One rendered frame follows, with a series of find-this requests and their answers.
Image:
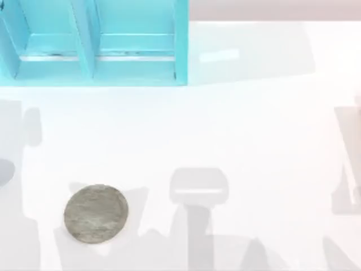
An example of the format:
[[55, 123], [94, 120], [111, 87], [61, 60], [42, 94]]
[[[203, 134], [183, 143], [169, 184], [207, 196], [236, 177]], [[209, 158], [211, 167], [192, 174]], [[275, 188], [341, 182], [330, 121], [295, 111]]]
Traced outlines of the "round grey stone coaster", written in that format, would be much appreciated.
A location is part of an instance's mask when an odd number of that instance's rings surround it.
[[129, 204], [118, 189], [104, 184], [86, 186], [68, 200], [63, 214], [69, 234], [86, 244], [114, 238], [125, 227]]

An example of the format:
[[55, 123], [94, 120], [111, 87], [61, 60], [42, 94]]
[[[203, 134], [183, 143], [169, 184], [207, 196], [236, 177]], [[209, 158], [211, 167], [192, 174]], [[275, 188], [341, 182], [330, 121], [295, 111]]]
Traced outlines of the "light blue rack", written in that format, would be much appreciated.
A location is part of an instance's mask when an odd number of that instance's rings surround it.
[[190, 0], [0, 0], [0, 87], [182, 86]]

